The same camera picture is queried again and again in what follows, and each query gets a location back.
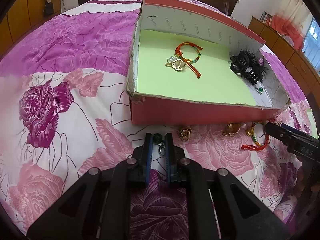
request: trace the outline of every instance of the sheer curtain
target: sheer curtain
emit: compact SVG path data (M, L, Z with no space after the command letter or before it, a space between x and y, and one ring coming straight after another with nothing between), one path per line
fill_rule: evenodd
M312 19L310 28L304 40L303 50L305 56L320 72L320 27L315 19Z
M311 20L312 14L302 0L281 0L271 27L281 35L289 36L294 48L301 50Z

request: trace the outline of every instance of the bedspread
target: bedspread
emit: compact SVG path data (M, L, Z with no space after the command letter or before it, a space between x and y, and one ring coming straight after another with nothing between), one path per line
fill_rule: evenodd
M185 0L215 8L195 0ZM260 152L245 131L224 137L222 125L135 126L124 83L141 0L92 0L56 16L0 62L0 202L26 233L30 225L91 167L114 167L143 144L146 132L172 132L174 143L204 168L231 171L282 220L291 212L301 165L271 138ZM309 108L276 56L263 52L293 104L277 117L310 133ZM168 190L164 158L153 149L150 185L132 192L131 239L188 239L185 192Z

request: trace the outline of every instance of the silver bolt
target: silver bolt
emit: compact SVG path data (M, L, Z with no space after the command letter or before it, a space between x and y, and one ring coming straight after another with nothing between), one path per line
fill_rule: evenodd
M90 175L97 175L98 172L99 172L99 169L98 169L98 168L91 168L91 169L89 170L89 174L90 174Z
M127 163L130 164L130 165L133 165L137 162L137 160L135 158L129 158L127 159Z
M190 163L190 160L188 158L181 158L180 163L182 165L188 165Z
M228 170L226 170L225 168L222 168L222 169L219 169L219 170L218 170L218 173L219 173L221 176L227 176L227 175L228 175Z

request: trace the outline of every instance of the black hair clip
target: black hair clip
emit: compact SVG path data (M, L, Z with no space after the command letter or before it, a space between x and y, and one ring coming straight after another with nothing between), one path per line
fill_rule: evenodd
M263 74L266 73L264 59L260 63L253 53L244 50L237 57L231 56L230 59L232 61L230 69L233 73L241 75L252 85L257 84L259 81L262 82Z

